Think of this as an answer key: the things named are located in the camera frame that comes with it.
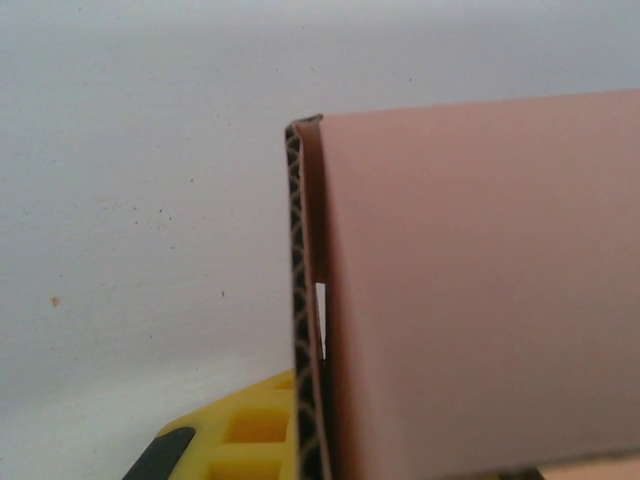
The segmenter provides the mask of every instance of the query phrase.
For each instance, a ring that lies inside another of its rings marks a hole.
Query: brown cardboard
[[[300,478],[638,450],[640,90],[315,117],[287,152]]]

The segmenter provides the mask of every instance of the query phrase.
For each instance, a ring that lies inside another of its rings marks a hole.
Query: folded cardboard
[[[286,142],[301,479],[640,449],[640,90],[317,116]]]

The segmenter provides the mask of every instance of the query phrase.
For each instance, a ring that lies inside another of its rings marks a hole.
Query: yellow plastic object
[[[294,373],[281,373],[179,418],[196,434],[170,480],[295,480]]]

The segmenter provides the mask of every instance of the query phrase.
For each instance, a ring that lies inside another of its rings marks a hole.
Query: black plastic part
[[[156,437],[122,480],[169,480],[196,431],[180,427]]]
[[[544,477],[539,470],[532,468],[530,470],[523,470],[518,473],[508,473],[498,475],[499,480],[544,480]]]

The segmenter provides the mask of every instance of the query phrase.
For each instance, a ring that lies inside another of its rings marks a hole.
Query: white wall
[[[121,477],[288,368],[289,120],[638,87],[639,26],[633,0],[0,2],[0,478]]]

